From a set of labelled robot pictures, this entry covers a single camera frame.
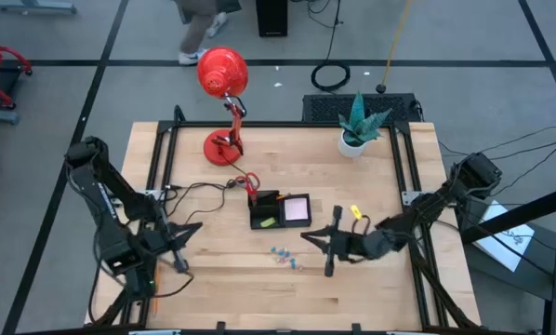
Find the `white paper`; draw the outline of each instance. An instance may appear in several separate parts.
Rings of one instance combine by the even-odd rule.
[[[485,211],[481,222],[491,220],[496,216],[499,216],[508,210],[503,206],[499,205],[496,200],[493,200],[491,206]],[[506,245],[511,247],[513,250],[523,255],[530,244],[535,233],[532,228],[523,224],[521,226],[511,228],[505,232],[495,234],[495,237],[503,241]],[[500,262],[503,266],[510,269],[510,271],[515,272],[518,264],[520,263],[520,257],[518,257],[513,252],[509,251],[507,248],[503,247],[499,242],[497,242],[493,237],[486,237],[474,242],[474,245],[482,250],[487,255],[493,257],[496,261]]]
[[[287,221],[307,220],[307,198],[292,198],[285,200],[285,215]]]

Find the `potted plant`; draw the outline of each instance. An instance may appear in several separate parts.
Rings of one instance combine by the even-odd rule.
[[[347,121],[344,115],[338,115],[342,126],[342,134],[338,142],[340,153],[347,157],[360,156],[369,141],[381,136],[378,128],[388,118],[390,112],[391,109],[365,118],[363,96],[357,92],[352,103],[351,118]]]

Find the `black floor line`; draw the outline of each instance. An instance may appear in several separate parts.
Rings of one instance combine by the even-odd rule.
[[[550,67],[549,67],[550,73],[552,74],[556,84],[556,62],[555,59],[553,58],[552,53],[550,52],[549,45],[547,44],[545,37],[540,31],[540,28],[538,27],[538,23],[536,23],[535,16],[532,13],[530,6],[528,6],[528,2],[526,0],[518,0],[518,2],[520,3],[520,7],[522,8],[523,14],[526,17],[526,20],[528,21],[528,25],[530,25],[532,34],[534,34],[535,36],[536,42],[538,43],[538,47],[540,47],[540,51],[545,57],[545,60],[550,63]]]
[[[104,70],[106,69],[106,62],[111,56],[111,51],[113,50],[114,40],[119,33],[119,28],[121,26],[121,21],[125,15],[128,0],[122,0],[117,9],[117,14],[114,17],[113,26],[109,31],[109,36],[102,50],[102,55],[100,56],[98,68],[94,74],[94,79],[88,90],[84,106],[82,107],[82,112],[78,118],[77,124],[75,126],[75,131],[72,135],[72,140],[70,144],[76,143],[81,140],[84,129],[86,128],[86,123],[90,112],[92,110],[92,105],[99,91],[100,82],[102,81],[102,76],[104,75]],[[34,241],[33,250],[30,254],[26,268],[24,269],[24,274],[22,275],[20,285],[18,286],[18,291],[14,301],[9,309],[9,314],[7,315],[6,323],[2,334],[14,334],[18,328],[18,323],[20,322],[21,315],[24,310],[26,301],[28,300],[28,295],[33,285],[34,278],[36,277],[36,272],[38,271],[38,266],[40,260],[45,251],[46,242],[48,236],[55,222],[55,217],[59,209],[61,198],[63,197],[63,192],[65,191],[65,186],[67,185],[67,178],[65,174],[65,166],[61,167],[59,177],[57,178],[57,183],[55,185],[55,190],[51,195],[48,202],[48,207],[46,208],[46,214],[43,218],[40,230],[38,231],[38,236]]]
[[[245,60],[248,66],[317,66],[324,60]],[[387,60],[339,60],[349,66],[386,66]],[[33,66],[99,66],[100,60],[30,60]],[[17,66],[5,60],[5,66]],[[435,68],[540,68],[556,66],[555,60],[392,60],[393,67]],[[176,60],[107,60],[106,66],[179,67]]]

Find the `red desk lamp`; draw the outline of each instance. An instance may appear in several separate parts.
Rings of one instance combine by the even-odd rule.
[[[200,59],[197,77],[207,94],[227,101],[224,107],[232,114],[231,129],[216,130],[204,142],[205,158],[212,164],[227,166],[243,155],[239,132],[241,119],[247,115],[247,110],[237,96],[247,86],[247,65],[231,48],[214,47]]]

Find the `gray floor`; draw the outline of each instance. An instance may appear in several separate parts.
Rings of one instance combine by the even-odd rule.
[[[289,4],[289,36],[257,36],[252,0],[205,47],[227,45],[247,59],[322,59],[331,31],[309,20],[305,4]],[[76,16],[0,12],[0,44],[34,60],[97,60],[120,0],[75,1]],[[331,22],[335,3],[319,16]],[[556,0],[529,0],[556,58]],[[403,1],[342,1],[332,58],[387,58]],[[174,60],[186,27],[168,0],[130,0],[113,46],[112,60]],[[544,60],[517,1],[416,1],[401,35],[399,60]],[[0,125],[0,331],[45,216],[94,67],[37,67],[18,89],[19,125]],[[302,96],[317,94],[307,66],[250,67],[243,99],[251,120],[299,120]],[[351,68],[342,93],[374,92],[384,68]],[[339,78],[338,70],[320,81]],[[556,85],[547,68],[421,68],[391,70],[389,92],[413,92],[441,141],[469,152],[556,124]],[[179,104],[190,120],[227,120],[219,100],[206,96],[194,68],[108,67],[104,72],[85,135],[106,140],[120,167],[131,124],[169,119]],[[556,141],[556,129],[498,150],[512,153]],[[512,181],[549,150],[499,162]],[[444,159],[450,166],[456,157]],[[522,203],[556,189],[556,155],[499,195]],[[537,223],[556,229],[556,218]],[[95,264],[90,256],[94,225],[86,205],[66,190],[18,331],[78,327],[84,320]],[[483,323],[524,331],[542,323],[542,301],[473,273]]]

